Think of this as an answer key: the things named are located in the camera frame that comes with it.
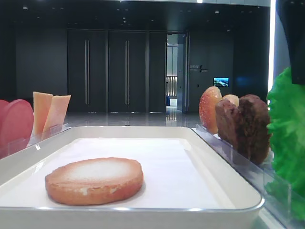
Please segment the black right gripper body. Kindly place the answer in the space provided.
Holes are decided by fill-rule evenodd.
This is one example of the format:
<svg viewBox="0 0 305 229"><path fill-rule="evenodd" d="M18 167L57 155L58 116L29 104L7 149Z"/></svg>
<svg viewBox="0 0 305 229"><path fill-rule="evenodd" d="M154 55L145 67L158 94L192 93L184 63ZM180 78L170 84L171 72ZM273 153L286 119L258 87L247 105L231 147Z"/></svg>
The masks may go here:
<svg viewBox="0 0 305 229"><path fill-rule="evenodd" d="M289 49L292 83L305 83L305 2L284 0L281 3L283 27Z"/></svg>

